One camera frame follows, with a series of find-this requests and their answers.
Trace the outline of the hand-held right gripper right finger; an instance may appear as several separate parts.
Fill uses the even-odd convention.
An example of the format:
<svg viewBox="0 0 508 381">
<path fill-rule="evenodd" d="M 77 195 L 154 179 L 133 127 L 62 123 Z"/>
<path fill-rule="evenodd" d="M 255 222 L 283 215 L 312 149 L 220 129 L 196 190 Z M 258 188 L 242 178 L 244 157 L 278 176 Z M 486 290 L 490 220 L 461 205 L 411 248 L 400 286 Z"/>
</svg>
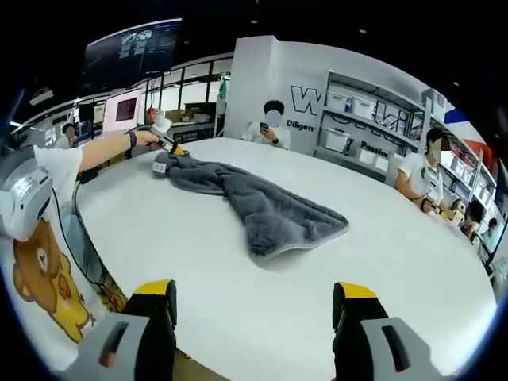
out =
<svg viewBox="0 0 508 381">
<path fill-rule="evenodd" d="M 430 347 L 377 295 L 353 283 L 333 288 L 335 380 L 438 380 Z"/>
</svg>

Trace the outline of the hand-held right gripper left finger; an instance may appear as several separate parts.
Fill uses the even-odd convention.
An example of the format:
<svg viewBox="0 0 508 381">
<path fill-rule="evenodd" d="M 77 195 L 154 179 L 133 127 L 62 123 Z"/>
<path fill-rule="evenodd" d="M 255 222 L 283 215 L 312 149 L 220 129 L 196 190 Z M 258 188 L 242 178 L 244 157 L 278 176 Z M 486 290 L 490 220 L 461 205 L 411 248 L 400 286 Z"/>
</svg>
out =
<svg viewBox="0 0 508 381">
<path fill-rule="evenodd" d="M 120 313 L 107 314 L 81 341 L 76 380 L 172 380 L 176 283 L 138 287 Z"/>
</svg>

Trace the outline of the person's left hand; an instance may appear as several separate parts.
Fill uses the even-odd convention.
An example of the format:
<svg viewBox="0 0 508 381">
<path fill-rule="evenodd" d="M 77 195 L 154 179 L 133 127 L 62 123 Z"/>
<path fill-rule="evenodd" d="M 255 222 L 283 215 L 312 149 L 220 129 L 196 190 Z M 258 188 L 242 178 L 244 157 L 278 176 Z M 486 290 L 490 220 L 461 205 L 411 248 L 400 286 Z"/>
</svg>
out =
<svg viewBox="0 0 508 381">
<path fill-rule="evenodd" d="M 136 131 L 137 146 L 159 147 L 160 139 L 157 135 L 150 131 Z"/>
</svg>

